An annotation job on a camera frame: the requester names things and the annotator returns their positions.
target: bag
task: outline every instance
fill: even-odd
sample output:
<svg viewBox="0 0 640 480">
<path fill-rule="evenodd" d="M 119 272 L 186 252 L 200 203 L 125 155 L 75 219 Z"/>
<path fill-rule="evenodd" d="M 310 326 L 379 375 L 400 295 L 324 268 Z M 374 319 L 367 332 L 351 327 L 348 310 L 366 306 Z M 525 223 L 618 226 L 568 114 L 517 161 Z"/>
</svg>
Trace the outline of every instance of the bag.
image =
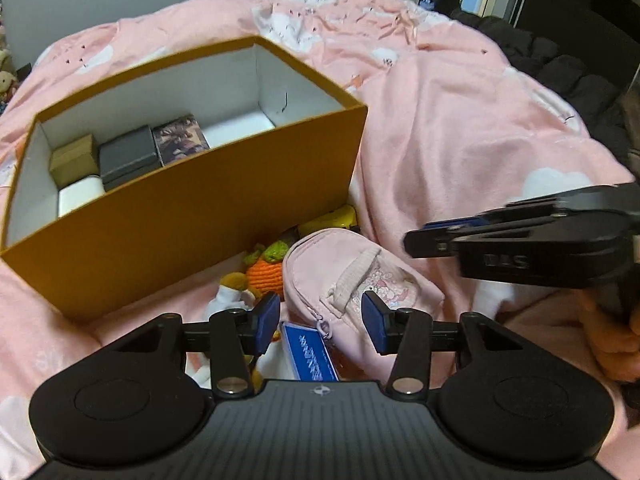
<svg viewBox="0 0 640 480">
<path fill-rule="evenodd" d="M 437 318 L 440 290 L 400 258 L 364 236 L 325 229 L 302 238 L 282 263 L 290 313 L 315 326 L 369 377 L 386 381 L 394 355 L 380 356 L 362 322 L 360 298 L 373 290 L 389 308 L 416 308 Z"/>
</svg>

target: blue gripper pad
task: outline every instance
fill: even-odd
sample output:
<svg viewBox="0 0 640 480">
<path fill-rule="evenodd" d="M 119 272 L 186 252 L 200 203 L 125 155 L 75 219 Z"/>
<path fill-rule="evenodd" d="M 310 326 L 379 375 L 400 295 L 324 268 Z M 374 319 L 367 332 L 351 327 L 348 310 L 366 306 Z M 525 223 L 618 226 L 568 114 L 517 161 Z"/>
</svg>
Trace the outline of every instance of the blue gripper pad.
<svg viewBox="0 0 640 480">
<path fill-rule="evenodd" d="M 280 322 L 280 297 L 277 294 L 267 294 L 255 308 L 260 309 L 258 328 L 255 333 L 255 349 L 258 355 L 263 355 Z"/>
<path fill-rule="evenodd" d="M 386 355 L 385 318 L 383 314 L 366 294 L 362 295 L 360 307 L 362 310 L 362 322 L 367 329 L 367 333 L 369 333 L 376 352 Z"/>
</svg>

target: orange box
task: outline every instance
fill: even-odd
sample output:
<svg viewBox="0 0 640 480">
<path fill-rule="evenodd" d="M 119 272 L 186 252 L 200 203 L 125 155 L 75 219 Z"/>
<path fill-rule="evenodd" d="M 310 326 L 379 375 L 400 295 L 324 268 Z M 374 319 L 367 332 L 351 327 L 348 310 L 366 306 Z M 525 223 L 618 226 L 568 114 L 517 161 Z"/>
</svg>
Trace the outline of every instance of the orange box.
<svg viewBox="0 0 640 480">
<path fill-rule="evenodd" d="M 57 218 L 52 150 L 193 114 L 209 151 Z M 95 319 L 340 207 L 366 106 L 260 37 L 179 52 L 39 113 L 18 162 L 2 259 L 67 317 Z"/>
</svg>

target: orange knitted toy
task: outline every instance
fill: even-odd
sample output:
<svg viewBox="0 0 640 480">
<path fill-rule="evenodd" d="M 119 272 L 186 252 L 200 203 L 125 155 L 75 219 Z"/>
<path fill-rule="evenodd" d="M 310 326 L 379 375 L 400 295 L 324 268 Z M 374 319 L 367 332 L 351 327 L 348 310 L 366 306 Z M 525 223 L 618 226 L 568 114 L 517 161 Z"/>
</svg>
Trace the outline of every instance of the orange knitted toy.
<svg viewBox="0 0 640 480">
<path fill-rule="evenodd" d="M 282 297 L 282 260 L 288 250 L 289 247 L 282 241 L 271 244 L 264 251 L 262 246 L 256 246 L 255 252 L 244 259 L 249 266 L 245 273 L 249 284 L 263 294 L 272 291 Z"/>
</svg>

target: blue card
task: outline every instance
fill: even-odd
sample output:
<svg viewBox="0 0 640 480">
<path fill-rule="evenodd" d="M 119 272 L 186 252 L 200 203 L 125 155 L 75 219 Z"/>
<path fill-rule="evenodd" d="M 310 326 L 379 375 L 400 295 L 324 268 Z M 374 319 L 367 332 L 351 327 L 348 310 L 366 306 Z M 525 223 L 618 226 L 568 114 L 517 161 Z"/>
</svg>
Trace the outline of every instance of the blue card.
<svg viewBox="0 0 640 480">
<path fill-rule="evenodd" d="M 339 380 L 318 330 L 283 322 L 280 331 L 297 380 L 322 382 Z"/>
</svg>

